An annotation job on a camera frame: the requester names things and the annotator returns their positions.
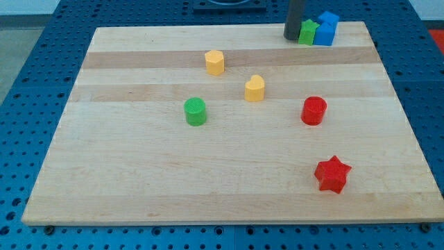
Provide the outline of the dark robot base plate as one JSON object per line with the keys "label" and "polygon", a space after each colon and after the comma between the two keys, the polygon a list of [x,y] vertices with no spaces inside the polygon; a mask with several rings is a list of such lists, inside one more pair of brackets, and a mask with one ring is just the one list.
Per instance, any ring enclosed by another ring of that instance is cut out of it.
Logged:
{"label": "dark robot base plate", "polygon": [[193,0],[194,13],[204,11],[266,10],[267,0]]}

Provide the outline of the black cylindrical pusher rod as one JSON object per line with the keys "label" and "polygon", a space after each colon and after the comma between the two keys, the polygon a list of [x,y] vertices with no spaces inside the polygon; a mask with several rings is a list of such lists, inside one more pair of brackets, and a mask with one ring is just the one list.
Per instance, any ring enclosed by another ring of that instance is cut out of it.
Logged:
{"label": "black cylindrical pusher rod", "polygon": [[284,37],[287,40],[299,38],[306,0],[289,0],[287,18],[284,25]]}

